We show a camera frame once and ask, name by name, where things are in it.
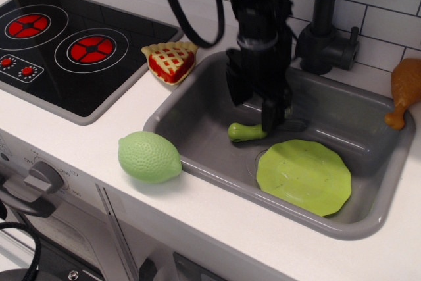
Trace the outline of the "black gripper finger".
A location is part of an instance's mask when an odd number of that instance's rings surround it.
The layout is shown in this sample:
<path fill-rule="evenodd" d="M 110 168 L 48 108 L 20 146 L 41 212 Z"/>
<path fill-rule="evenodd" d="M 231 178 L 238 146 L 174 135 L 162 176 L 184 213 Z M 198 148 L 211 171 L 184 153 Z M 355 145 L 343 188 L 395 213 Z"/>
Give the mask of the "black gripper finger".
<path fill-rule="evenodd" d="M 238 106 L 253 96 L 252 87 L 239 74 L 227 70 L 226 79 L 230 97 L 235 106 Z"/>
<path fill-rule="evenodd" d="M 290 104 L 284 101 L 265 99 L 262 103 L 262 130 L 271 132 L 278 126 L 285 124 L 289 114 Z"/>

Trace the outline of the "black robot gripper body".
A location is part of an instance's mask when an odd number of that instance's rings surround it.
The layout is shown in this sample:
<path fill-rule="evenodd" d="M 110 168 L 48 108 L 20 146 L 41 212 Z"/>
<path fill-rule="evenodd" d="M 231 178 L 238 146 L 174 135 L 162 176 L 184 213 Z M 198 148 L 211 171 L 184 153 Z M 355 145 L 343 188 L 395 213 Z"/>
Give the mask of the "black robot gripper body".
<path fill-rule="evenodd" d="M 239 74 L 252 87 L 253 94 L 281 101 L 286 90 L 285 71 L 291 63 L 292 37 L 281 36 L 262 51 L 229 49 L 227 70 Z"/>

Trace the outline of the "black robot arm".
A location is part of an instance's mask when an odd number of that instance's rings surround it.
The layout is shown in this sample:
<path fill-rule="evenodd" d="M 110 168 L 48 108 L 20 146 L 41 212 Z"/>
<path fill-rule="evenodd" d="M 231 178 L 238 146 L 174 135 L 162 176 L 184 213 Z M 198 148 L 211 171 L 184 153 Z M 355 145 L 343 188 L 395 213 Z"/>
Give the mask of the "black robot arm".
<path fill-rule="evenodd" d="M 226 78 L 235 105 L 255 94 L 262 98 L 261 124 L 270 132 L 285 120 L 290 88 L 285 72 L 291 64 L 293 32 L 287 25 L 290 0 L 230 0 L 238 21 L 237 44 L 229 49 Z"/>

